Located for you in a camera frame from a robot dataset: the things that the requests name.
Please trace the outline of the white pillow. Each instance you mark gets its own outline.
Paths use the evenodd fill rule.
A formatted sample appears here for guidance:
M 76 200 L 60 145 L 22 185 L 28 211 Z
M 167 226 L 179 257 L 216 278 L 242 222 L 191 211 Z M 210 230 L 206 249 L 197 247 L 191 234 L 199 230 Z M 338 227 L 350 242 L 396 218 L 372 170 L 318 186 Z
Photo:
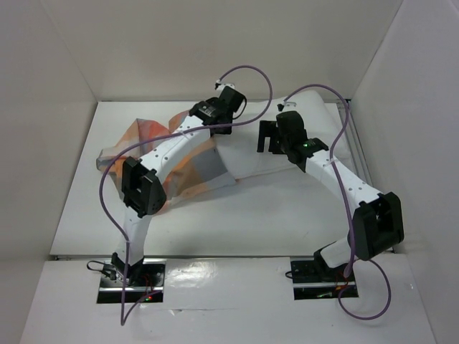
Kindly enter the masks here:
M 279 111 L 280 98 L 253 123 L 237 126 L 229 135 L 214 135 L 217 150 L 236 179 L 296 168 L 305 160 L 306 144 L 319 139 L 331 147 L 342 129 L 337 112 L 330 112 L 315 90 L 294 95 Z

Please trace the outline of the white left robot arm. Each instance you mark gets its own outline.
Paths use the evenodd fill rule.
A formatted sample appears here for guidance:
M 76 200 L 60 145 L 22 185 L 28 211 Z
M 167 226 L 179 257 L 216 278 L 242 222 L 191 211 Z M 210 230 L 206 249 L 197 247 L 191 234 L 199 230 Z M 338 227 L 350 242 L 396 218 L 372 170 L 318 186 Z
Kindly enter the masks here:
M 152 216 L 166 203 L 163 183 L 172 170 L 195 148 L 214 134 L 229 135 L 229 123 L 246 97 L 226 86 L 219 97 L 195 104 L 179 123 L 174 137 L 164 140 L 150 153 L 138 159 L 129 157 L 123 162 L 121 191 L 126 205 L 123 222 L 125 244 L 112 255 L 115 275 L 126 286 L 141 279 L 144 244 Z

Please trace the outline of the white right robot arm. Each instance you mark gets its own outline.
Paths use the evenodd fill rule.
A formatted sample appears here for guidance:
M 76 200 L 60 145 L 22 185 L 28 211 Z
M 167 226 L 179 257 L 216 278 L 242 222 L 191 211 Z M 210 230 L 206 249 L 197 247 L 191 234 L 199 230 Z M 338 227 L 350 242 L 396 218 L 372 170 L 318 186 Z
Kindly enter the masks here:
M 312 270 L 320 281 L 330 282 L 350 258 L 368 261 L 404 240 L 399 197 L 363 182 L 330 155 L 322 140 L 309 138 L 298 112 L 288 111 L 275 120 L 260 121 L 257 151 L 287 156 L 302 172 L 344 201 L 352 228 L 343 239 L 314 253 Z

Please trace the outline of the orange grey checked pillowcase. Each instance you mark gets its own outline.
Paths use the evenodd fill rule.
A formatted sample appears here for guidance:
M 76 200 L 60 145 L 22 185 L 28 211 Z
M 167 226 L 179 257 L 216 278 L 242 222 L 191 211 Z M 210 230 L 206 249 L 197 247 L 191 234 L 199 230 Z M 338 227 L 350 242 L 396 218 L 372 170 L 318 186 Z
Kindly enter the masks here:
M 114 156 L 130 145 L 172 133 L 185 117 L 185 113 L 179 113 L 166 126 L 155 120 L 135 119 L 114 146 L 101 150 L 95 160 L 96 168 L 103 172 Z M 163 183 L 167 196 L 165 207 L 235 184 L 236 179 L 227 170 L 215 140 L 210 138 L 187 155 L 167 176 Z

